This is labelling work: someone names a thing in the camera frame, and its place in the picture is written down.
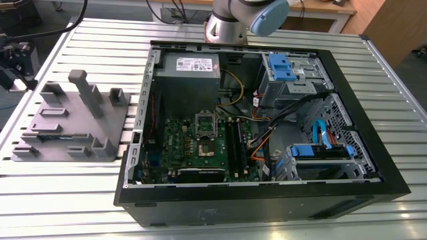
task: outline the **black cable on table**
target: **black cable on table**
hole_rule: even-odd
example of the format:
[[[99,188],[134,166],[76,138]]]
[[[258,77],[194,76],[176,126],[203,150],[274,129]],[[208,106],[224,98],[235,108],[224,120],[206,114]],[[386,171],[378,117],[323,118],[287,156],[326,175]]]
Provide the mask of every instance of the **black cable on table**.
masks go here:
[[[183,4],[183,0],[179,0],[180,3],[180,7],[182,7],[182,12],[183,12],[183,17],[186,22],[188,23],[188,18],[187,18],[187,13],[186,13],[186,8],[184,8],[184,4]]]
[[[188,23],[184,6],[183,6],[182,9],[180,9],[180,7],[179,7],[179,5],[176,4],[175,0],[172,0],[172,3],[174,3],[174,5],[175,5],[175,7],[176,7],[176,9],[178,9],[178,11],[179,11],[179,13],[180,13],[180,16],[182,16],[182,19],[184,20],[184,23]]]
[[[162,19],[162,17],[158,16],[158,14],[155,13],[155,10],[154,10],[154,8],[152,8],[152,5],[150,4],[150,1],[146,0],[146,2],[147,2],[147,6],[148,6],[150,11],[151,11],[152,15],[155,16],[155,18],[156,18],[162,23],[174,25],[174,24],[175,24],[174,22],[167,22],[167,21],[164,21],[164,20]]]
[[[58,35],[58,34],[63,34],[63,33],[70,32],[82,23],[83,17],[87,12],[87,7],[88,7],[88,0],[83,0],[83,6],[82,6],[79,17],[78,17],[75,23],[70,27],[66,27],[66,28],[63,28],[60,30],[55,30],[55,31],[47,31],[47,32],[42,32],[42,33],[23,35],[23,36],[12,36],[12,37],[8,37],[7,41],[8,42],[24,42],[24,41],[28,41],[35,38],[42,38],[42,37],[47,37],[47,36],[52,36],[52,35]]]

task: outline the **motherboard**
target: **motherboard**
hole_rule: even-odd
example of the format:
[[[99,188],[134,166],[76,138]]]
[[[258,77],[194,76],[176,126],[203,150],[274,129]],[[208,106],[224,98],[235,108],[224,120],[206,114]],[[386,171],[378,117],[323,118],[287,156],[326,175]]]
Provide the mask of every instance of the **motherboard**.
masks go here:
[[[168,118],[162,152],[147,154],[151,181],[176,183],[183,174],[190,175],[186,183],[198,182],[200,175],[227,183],[259,181],[259,164],[246,150],[251,139],[251,123],[244,119],[216,119],[203,112],[195,118]]]

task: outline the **table leg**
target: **table leg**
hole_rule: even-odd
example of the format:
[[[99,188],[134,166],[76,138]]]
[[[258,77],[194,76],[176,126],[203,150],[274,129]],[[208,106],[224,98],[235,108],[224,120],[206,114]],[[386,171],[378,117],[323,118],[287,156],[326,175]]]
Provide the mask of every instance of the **table leg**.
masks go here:
[[[349,21],[350,15],[349,14],[341,14],[338,15],[334,24],[329,30],[330,34],[339,34],[346,26],[346,23]]]

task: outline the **aluminum table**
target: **aluminum table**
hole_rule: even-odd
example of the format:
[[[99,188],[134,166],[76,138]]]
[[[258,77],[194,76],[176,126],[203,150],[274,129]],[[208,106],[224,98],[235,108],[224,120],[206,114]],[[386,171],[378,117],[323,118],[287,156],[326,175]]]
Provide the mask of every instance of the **aluminum table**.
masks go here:
[[[114,206],[123,151],[131,141],[151,40],[202,42],[202,25],[86,18],[64,33],[0,133],[0,239],[422,239],[427,236],[427,115],[370,41],[357,35],[278,31],[248,33],[251,45],[330,50],[413,193],[339,219],[142,228]],[[132,94],[118,158],[112,163],[14,162],[12,149],[43,101],[47,82],[68,83],[83,69],[100,92]]]

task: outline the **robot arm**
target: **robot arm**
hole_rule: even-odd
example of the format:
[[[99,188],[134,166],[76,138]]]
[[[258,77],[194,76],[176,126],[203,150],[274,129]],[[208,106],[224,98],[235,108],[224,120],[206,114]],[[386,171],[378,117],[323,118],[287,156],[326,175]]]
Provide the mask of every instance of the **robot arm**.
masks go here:
[[[287,0],[215,0],[206,26],[211,43],[244,44],[247,29],[260,37],[279,29],[290,11]]]

